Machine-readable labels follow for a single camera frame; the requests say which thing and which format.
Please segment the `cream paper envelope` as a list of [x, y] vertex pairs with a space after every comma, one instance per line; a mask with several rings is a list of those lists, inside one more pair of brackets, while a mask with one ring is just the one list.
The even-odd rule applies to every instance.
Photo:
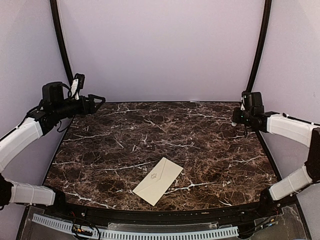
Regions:
[[132, 192], [154, 207], [182, 170], [163, 157]]

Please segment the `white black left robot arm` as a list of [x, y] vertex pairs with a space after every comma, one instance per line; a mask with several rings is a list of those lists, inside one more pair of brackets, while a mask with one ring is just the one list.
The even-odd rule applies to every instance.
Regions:
[[[50, 82], [42, 87], [42, 99], [29, 110], [15, 128], [0, 139], [0, 170], [3, 172], [9, 163], [26, 147], [48, 134], [64, 119], [76, 115], [92, 115], [105, 103], [102, 96], [80, 95], [83, 80], [76, 78], [68, 87], [63, 82]], [[0, 207], [9, 204], [50, 206], [60, 218], [71, 213], [65, 203], [65, 194], [43, 185], [32, 185], [0, 177]]]

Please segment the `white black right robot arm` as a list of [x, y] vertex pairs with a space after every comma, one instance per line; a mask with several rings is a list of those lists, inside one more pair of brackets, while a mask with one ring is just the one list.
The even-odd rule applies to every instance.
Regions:
[[255, 205], [255, 213], [266, 217], [275, 201], [297, 194], [320, 182], [320, 125], [285, 113], [265, 112], [260, 92], [242, 92], [241, 105], [232, 115], [232, 125], [242, 124], [254, 131], [279, 135], [306, 146], [308, 156], [302, 167], [266, 190], [267, 197]]

